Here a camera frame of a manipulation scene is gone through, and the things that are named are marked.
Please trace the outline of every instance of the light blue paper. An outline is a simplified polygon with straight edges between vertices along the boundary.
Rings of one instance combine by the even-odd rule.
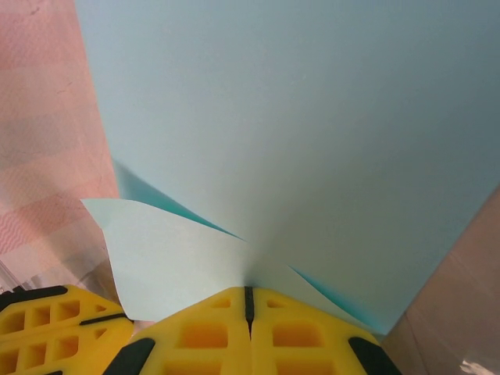
[[[498,185],[500,2],[76,3],[113,158],[382,331]]]

